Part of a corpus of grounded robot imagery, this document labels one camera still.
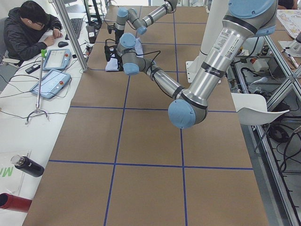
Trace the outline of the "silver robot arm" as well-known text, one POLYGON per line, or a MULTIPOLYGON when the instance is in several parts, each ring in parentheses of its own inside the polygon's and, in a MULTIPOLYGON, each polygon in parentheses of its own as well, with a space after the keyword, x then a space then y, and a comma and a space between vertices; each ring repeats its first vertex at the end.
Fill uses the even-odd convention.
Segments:
POLYGON ((117 11, 116 41, 113 47, 106 47, 106 59, 117 59, 120 70, 126 75, 145 73, 173 99, 168 108, 170 121, 178 128, 190 128, 202 122, 207 116, 208 98, 218 82, 225 75, 232 60, 243 43, 251 37, 270 35, 276 27, 276 0, 231 0, 222 19, 222 30, 204 61, 201 63, 192 83, 184 88, 168 76, 154 60, 139 57, 135 36, 125 32, 125 23, 130 22, 139 34, 166 14, 174 12, 177 2, 167 0, 144 18, 139 18, 133 8, 120 7, 117 11))
POLYGON ((130 22, 136 31, 142 35, 147 31, 147 27, 154 24, 166 14, 174 13, 177 7, 177 0, 166 0, 164 4, 140 18, 134 8, 120 7, 117 11, 116 23, 108 25, 109 34, 115 32, 115 44, 119 43, 121 36, 124 34, 126 22, 130 22))

